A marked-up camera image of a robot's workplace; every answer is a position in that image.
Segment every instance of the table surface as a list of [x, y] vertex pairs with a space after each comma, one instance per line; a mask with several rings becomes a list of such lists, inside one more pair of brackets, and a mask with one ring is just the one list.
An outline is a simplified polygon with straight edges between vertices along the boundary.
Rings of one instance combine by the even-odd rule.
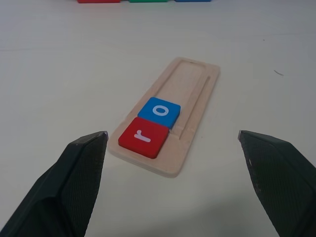
[[221, 76], [168, 179], [105, 155], [87, 237], [277, 237], [240, 129], [316, 165], [316, 1], [0, 2], [0, 228], [65, 146], [109, 134], [177, 56]]

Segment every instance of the blue block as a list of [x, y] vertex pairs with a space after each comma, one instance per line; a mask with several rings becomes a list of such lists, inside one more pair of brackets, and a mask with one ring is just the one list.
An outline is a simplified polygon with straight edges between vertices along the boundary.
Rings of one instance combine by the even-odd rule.
[[138, 117], [171, 129], [180, 114], [180, 110], [180, 105], [152, 97], [138, 113]]
[[202, 1], [212, 1], [212, 0], [175, 0], [176, 2], [202, 2]]

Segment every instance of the letter o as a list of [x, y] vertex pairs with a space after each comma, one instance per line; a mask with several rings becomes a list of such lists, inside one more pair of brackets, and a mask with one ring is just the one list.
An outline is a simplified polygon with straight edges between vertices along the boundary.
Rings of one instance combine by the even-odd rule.
[[[158, 112], [157, 109], [163, 109], [164, 112], [161, 113], [161, 112]], [[169, 109], [166, 107], [166, 106], [163, 106], [163, 105], [156, 105], [154, 108], [153, 108], [153, 113], [155, 115], [158, 115], [158, 116], [166, 116], [168, 113], [169, 113]]]

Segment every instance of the wooden board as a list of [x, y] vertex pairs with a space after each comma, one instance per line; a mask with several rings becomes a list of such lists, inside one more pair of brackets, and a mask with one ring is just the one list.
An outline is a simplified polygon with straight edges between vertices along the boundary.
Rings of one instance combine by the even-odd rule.
[[[117, 127], [108, 141], [110, 152], [130, 163], [165, 177], [176, 177], [184, 163], [220, 68], [186, 58], [176, 58]], [[181, 106], [180, 115], [156, 159], [120, 147], [118, 139], [151, 97]]]

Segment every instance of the red block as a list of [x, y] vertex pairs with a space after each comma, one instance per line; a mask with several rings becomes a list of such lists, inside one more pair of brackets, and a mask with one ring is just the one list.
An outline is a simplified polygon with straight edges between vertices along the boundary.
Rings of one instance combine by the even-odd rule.
[[168, 133], [168, 127], [137, 117], [119, 137], [118, 144], [133, 152], [155, 159]]
[[120, 0], [78, 0], [79, 3], [115, 3]]

